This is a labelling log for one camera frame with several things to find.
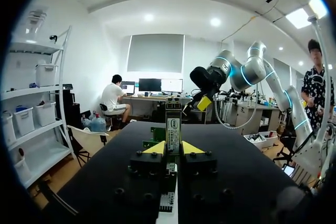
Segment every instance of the white robotic arm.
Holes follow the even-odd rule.
[[[248,58],[244,65],[239,63],[228,51],[222,51],[205,70],[197,67],[191,74],[191,79],[201,91],[196,94],[200,103],[198,108],[203,110],[211,103],[211,99],[219,91],[220,86],[230,77],[232,87],[237,91],[261,82],[267,81],[278,107],[281,111],[292,109],[292,122],[295,127],[297,140],[294,151],[297,153],[293,160],[297,162],[306,172],[317,177],[322,169],[322,141],[313,139],[312,128],[304,108],[300,102],[297,90],[290,86],[284,90],[272,65],[264,59],[266,46],[261,42],[255,42],[248,49]]]

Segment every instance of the standing man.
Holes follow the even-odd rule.
[[[333,107],[335,105],[334,84],[331,79],[330,108],[324,108],[326,85],[320,44],[316,40],[311,39],[308,42],[308,50],[310,58],[314,62],[314,67],[308,70],[305,74],[301,96],[307,102],[306,113],[310,120],[311,127],[316,131],[321,127],[324,113],[330,113],[332,116]]]
[[[105,115],[122,115],[122,122],[120,128],[126,126],[126,120],[131,111],[131,106],[129,104],[118,104],[118,100],[127,94],[122,91],[120,84],[122,78],[120,75],[116,74],[112,77],[112,83],[107,85],[101,95],[101,100],[107,107],[107,111],[104,111]]]

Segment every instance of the ceiling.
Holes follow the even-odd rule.
[[[88,12],[94,13],[102,21],[108,23],[109,27],[120,30],[121,34],[143,34],[145,31],[153,33],[154,30],[167,33],[179,30],[181,31],[179,33],[217,41],[234,32],[252,16],[257,13],[265,13],[277,3],[276,8],[273,8],[272,11],[254,19],[238,32],[235,39],[245,42],[263,39],[275,58],[300,72],[307,69],[307,42],[309,39],[315,38],[311,26],[297,30],[284,18],[286,14],[301,7],[304,7],[311,15],[311,9],[307,8],[309,0],[273,0],[270,3],[266,3],[266,0],[174,0],[176,4],[170,0],[77,1],[87,8]],[[160,17],[156,18],[151,25],[144,25],[143,15],[149,11]],[[208,20],[212,16],[223,20],[223,24],[216,30],[208,25]],[[321,23],[324,36],[330,38],[328,20],[323,18]],[[336,50],[332,40],[326,44],[330,52]],[[281,53],[275,50],[279,46],[284,47]],[[300,60],[305,62],[302,67],[298,66]]]
[[[152,14],[150,22],[145,16]],[[249,21],[251,14],[220,2],[209,0],[130,0],[114,4],[93,13],[108,28],[113,36],[124,37],[137,34],[185,34],[211,41],[221,41],[238,27]],[[218,27],[211,26],[211,19],[222,21]],[[299,66],[300,60],[309,58],[305,51],[276,26],[263,18],[256,18],[231,40],[251,44],[261,40],[267,46],[267,54],[305,72],[306,66]]]

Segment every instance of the black and white shirt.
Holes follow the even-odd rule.
[[[326,98],[326,85],[324,79],[324,68],[320,73],[318,73],[317,69],[313,67],[308,70],[305,74],[305,78],[303,80],[303,86],[301,92],[306,93],[309,97],[314,97],[314,107],[306,106],[306,113],[310,120],[311,127],[313,130],[318,130],[322,123],[322,117],[317,113],[318,106],[321,105],[324,108],[325,113],[329,113],[330,108],[324,107],[324,101]],[[331,78],[331,102],[330,105],[335,105],[334,100],[334,83]]]

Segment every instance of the white t-shirt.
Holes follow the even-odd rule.
[[[122,91],[121,87],[111,83],[106,86],[101,95],[101,101],[106,105],[108,111],[112,111],[114,107],[118,104],[118,97],[123,96],[125,92]]]

